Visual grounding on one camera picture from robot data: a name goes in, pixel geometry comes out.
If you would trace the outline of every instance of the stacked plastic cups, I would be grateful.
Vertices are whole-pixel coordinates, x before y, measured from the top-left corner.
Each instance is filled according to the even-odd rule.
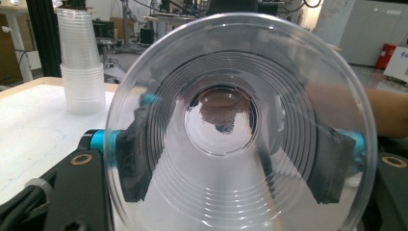
[[[106,107],[104,72],[90,13],[63,10],[60,27],[66,105],[75,115],[92,115]]]

